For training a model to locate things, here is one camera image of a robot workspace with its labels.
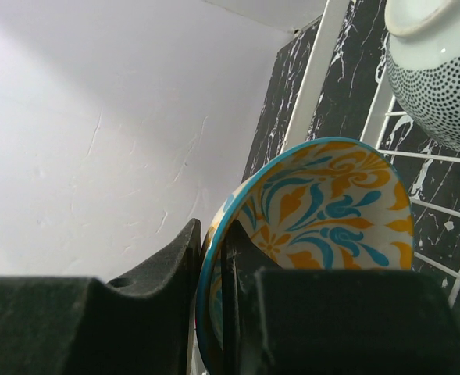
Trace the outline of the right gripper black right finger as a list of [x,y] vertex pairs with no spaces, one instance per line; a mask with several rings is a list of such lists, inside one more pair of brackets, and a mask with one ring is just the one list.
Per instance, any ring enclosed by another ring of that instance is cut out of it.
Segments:
[[226,374],[460,374],[460,330],[412,271],[287,270],[238,222],[223,238]]

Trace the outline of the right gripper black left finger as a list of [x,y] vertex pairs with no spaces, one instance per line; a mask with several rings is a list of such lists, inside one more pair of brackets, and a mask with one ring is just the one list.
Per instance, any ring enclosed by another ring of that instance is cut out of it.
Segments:
[[187,374],[201,224],[107,283],[0,277],[0,374]]

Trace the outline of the orange blue floral bowl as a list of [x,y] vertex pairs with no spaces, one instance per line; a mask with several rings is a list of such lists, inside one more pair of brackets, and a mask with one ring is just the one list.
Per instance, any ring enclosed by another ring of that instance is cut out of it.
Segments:
[[195,322],[210,374],[223,371],[221,245],[233,221],[283,268],[412,266],[411,203],[382,154],[350,138],[324,137],[278,155],[228,196],[205,235]]

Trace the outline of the grey red-rimmed patterned bowl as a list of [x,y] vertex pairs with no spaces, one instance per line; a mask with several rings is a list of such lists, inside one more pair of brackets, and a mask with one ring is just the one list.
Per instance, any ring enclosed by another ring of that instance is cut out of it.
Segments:
[[387,74],[401,108],[460,152],[460,1],[389,1]]

